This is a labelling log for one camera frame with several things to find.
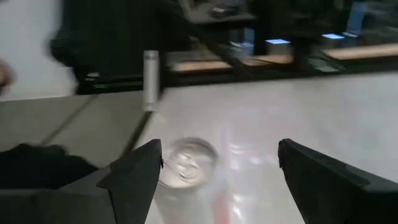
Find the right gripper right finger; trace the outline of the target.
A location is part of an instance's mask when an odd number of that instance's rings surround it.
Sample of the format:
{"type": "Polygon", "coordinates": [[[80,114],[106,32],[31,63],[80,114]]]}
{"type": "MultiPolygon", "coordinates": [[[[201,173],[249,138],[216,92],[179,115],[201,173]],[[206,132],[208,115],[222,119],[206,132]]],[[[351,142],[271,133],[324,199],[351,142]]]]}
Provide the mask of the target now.
{"type": "Polygon", "coordinates": [[[398,183],[291,139],[278,157],[305,224],[398,224],[398,183]]]}

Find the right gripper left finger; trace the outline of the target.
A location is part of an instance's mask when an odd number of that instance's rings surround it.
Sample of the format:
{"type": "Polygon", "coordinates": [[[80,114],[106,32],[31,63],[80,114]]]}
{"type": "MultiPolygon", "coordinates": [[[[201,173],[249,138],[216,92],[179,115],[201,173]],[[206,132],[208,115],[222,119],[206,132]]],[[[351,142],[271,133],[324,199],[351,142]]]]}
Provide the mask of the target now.
{"type": "Polygon", "coordinates": [[[109,165],[97,186],[111,198],[116,224],[144,224],[164,167],[160,139],[152,139],[109,165]]]}

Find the silver red soda can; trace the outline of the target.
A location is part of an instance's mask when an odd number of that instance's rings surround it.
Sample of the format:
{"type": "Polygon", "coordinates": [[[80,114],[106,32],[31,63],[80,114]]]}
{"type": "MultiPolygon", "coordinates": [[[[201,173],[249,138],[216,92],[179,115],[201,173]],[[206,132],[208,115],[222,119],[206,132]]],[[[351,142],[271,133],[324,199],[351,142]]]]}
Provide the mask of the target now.
{"type": "Polygon", "coordinates": [[[164,149],[154,200],[164,224],[229,224],[228,181],[216,149],[183,138],[164,149]]]}

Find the wooden workbench top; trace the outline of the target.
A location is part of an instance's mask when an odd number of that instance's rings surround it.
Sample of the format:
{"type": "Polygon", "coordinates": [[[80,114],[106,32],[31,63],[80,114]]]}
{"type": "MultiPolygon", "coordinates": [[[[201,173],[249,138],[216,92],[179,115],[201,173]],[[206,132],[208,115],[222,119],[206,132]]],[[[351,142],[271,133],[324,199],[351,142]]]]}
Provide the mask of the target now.
{"type": "Polygon", "coordinates": [[[338,60],[393,57],[398,56],[398,43],[330,49],[324,50],[323,52],[338,60]]]}
{"type": "Polygon", "coordinates": [[[173,65],[172,70],[175,72],[197,72],[197,71],[209,71],[209,70],[221,70],[231,68],[225,62],[222,61],[188,61],[179,62],[173,65]]]}

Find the person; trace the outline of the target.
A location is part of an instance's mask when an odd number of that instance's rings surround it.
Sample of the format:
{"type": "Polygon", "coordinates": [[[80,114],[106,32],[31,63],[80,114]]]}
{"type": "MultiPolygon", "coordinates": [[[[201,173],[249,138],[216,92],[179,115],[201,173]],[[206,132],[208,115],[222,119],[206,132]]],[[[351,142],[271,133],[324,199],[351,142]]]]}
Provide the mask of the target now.
{"type": "Polygon", "coordinates": [[[142,88],[145,50],[156,50],[166,72],[168,52],[190,48],[188,30],[173,12],[178,0],[60,0],[58,31],[49,42],[54,59],[70,68],[78,95],[142,88]]]}

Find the person's hand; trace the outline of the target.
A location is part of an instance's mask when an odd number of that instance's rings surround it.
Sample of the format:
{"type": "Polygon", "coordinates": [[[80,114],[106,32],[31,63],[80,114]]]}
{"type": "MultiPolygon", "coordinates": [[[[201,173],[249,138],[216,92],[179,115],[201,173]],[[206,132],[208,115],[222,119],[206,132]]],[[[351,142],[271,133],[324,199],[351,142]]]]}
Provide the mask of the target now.
{"type": "Polygon", "coordinates": [[[0,94],[3,92],[3,89],[12,83],[12,74],[13,72],[8,64],[0,60],[0,94]]]}

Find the silver metal post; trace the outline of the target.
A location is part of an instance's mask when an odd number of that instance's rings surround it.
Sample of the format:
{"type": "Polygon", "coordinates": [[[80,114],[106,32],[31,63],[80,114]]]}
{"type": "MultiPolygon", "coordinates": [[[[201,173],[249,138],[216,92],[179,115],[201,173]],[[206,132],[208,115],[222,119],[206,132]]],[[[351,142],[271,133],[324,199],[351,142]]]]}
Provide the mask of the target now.
{"type": "Polygon", "coordinates": [[[159,52],[146,50],[144,52],[143,69],[144,110],[153,112],[159,101],[159,52]]]}

